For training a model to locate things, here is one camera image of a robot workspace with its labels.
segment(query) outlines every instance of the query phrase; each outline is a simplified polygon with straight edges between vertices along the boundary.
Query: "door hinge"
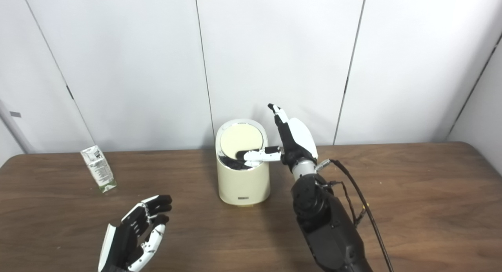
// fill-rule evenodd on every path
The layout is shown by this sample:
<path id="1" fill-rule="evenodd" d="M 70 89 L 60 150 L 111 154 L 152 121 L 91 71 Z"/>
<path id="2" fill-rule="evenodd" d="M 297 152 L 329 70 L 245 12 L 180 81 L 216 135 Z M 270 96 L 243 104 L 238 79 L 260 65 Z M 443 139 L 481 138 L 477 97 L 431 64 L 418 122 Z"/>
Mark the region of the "door hinge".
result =
<path id="1" fill-rule="evenodd" d="M 75 99 L 73 98 L 73 94 L 71 93 L 71 91 L 70 91 L 70 87 L 68 87 L 68 85 L 66 85 L 66 89 L 68 90 L 68 93 L 70 93 L 70 97 L 71 97 L 71 99 L 72 99 L 72 100 L 75 100 Z"/>

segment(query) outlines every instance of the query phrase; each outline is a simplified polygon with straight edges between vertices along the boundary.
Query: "robotic arm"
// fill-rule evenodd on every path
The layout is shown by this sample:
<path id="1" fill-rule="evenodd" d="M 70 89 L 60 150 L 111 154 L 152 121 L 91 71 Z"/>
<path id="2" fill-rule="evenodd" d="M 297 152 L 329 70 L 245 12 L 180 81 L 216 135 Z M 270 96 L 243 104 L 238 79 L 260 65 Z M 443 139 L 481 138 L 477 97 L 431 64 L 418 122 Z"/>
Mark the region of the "robotic arm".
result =
<path id="1" fill-rule="evenodd" d="M 140 201 L 118 227 L 108 224 L 99 256 L 98 272 L 138 272 L 154 256 L 162 241 L 169 217 L 160 214 L 171 210 L 171 197 L 157 195 Z M 145 242 L 138 239 L 149 227 Z"/>
<path id="2" fill-rule="evenodd" d="M 255 160 L 255 163 L 275 158 L 289 167 L 296 181 L 291 189 L 296 222 L 321 269 L 325 272 L 372 272 L 356 229 L 355 215 L 350 220 L 331 189 L 338 182 L 328 183 L 318 173 L 330 163 L 339 162 L 326 160 L 318 164 L 314 139 L 305 124 L 296 118 L 289 120 L 284 110 L 276 105 L 269 104 L 269 108 L 274 112 L 284 148 L 275 147 L 275 153 L 270 149 L 240 151 L 236 157 Z"/>

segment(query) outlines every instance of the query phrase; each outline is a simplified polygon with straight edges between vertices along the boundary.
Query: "white wall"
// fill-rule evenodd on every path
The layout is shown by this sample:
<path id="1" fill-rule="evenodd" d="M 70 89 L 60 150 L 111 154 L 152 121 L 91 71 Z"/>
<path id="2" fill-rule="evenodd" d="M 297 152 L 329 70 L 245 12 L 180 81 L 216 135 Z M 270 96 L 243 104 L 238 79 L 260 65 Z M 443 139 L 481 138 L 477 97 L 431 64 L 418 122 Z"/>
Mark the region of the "white wall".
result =
<path id="1" fill-rule="evenodd" d="M 0 0 L 0 112 L 28 152 L 93 145 L 24 0 Z"/>
<path id="2" fill-rule="evenodd" d="M 280 138 L 267 104 L 331 145 L 363 0 L 197 0 L 215 132 L 251 118 Z"/>
<path id="3" fill-rule="evenodd" d="M 366 0 L 336 144 L 445 140 L 502 31 L 501 0 Z"/>
<path id="4" fill-rule="evenodd" d="M 366 0 L 346 86 L 363 0 L 27 2 L 51 50 L 0 0 L 0 112 L 28 152 L 210 147 L 238 117 L 276 144 L 269 102 L 318 145 L 441 141 L 502 31 L 501 0 Z"/>
<path id="5" fill-rule="evenodd" d="M 22 153 L 18 143 L 0 119 L 0 167 L 12 156 Z"/>
<path id="6" fill-rule="evenodd" d="M 28 2 L 104 151 L 213 144 L 195 0 Z"/>
<path id="7" fill-rule="evenodd" d="M 475 147 L 502 174 L 502 49 L 498 48 L 448 140 Z"/>

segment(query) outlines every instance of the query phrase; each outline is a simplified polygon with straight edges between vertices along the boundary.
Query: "black cable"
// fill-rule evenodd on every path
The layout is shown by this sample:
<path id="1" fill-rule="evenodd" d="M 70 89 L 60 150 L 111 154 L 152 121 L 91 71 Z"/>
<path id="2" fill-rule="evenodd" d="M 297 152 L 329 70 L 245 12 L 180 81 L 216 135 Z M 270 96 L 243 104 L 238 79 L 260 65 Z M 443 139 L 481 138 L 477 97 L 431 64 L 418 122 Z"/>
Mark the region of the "black cable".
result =
<path id="1" fill-rule="evenodd" d="M 375 231 L 376 238 L 378 239 L 378 243 L 380 244 L 380 248 L 382 249 L 382 253 L 384 254 L 385 262 L 387 263 L 387 267 L 389 268 L 390 272 L 394 272 L 394 269 L 392 268 L 392 263 L 391 259 L 389 258 L 389 255 L 387 254 L 387 250 L 385 249 L 384 241 L 382 240 L 382 236 L 380 236 L 380 232 L 377 227 L 377 223 L 375 222 L 375 219 L 373 218 L 373 214 L 371 213 L 371 209 L 369 209 L 368 203 L 366 202 L 366 199 L 362 195 L 362 192 L 357 186 L 357 183 L 355 182 L 354 178 L 350 175 L 348 170 L 344 167 L 344 165 L 337 160 L 329 160 L 331 161 L 334 165 L 336 165 L 344 174 L 347 176 L 347 178 L 351 181 L 352 185 L 355 188 L 355 191 L 357 192 L 357 195 L 359 195 L 359 198 L 362 201 L 362 204 L 364 204 L 364 207 L 366 208 L 366 212 L 368 213 L 369 220 L 371 221 L 371 225 L 373 226 L 373 230 Z"/>
<path id="2" fill-rule="evenodd" d="M 348 201 L 348 206 L 350 208 L 350 212 L 352 213 L 352 222 L 355 225 L 355 222 L 357 221 L 357 218 L 355 217 L 354 206 L 352 205 L 352 201 L 350 201 L 350 197 L 348 196 L 347 188 L 346 188 L 344 182 L 342 182 L 342 181 L 330 181 L 328 184 L 330 186 L 334 186 L 336 184 L 342 184 L 342 187 L 344 187 L 344 192 L 346 194 L 346 198 L 347 198 L 347 201 Z"/>

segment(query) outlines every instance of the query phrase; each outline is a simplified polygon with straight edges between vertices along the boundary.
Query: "wooden table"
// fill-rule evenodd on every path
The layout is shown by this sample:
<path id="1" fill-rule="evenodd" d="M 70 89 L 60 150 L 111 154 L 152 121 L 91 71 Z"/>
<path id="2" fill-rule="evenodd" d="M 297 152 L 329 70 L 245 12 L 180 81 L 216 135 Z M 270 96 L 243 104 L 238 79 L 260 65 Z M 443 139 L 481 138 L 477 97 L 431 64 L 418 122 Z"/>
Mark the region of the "wooden table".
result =
<path id="1" fill-rule="evenodd" d="M 396 272 L 502 270 L 502 180 L 469 145 L 329 146 L 319 154 L 345 163 L 358 181 Z M 295 222 L 287 167 L 271 165 L 267 201 L 237 208 L 218 197 L 212 150 L 106 157 L 118 187 L 105 194 L 80 154 L 15 156 L 0 169 L 1 271 L 96 271 L 106 224 L 156 194 L 171 194 L 173 210 L 145 272 L 321 271 Z M 345 179 L 334 167 L 321 174 Z M 368 219 L 359 232 L 375 272 L 386 271 Z"/>

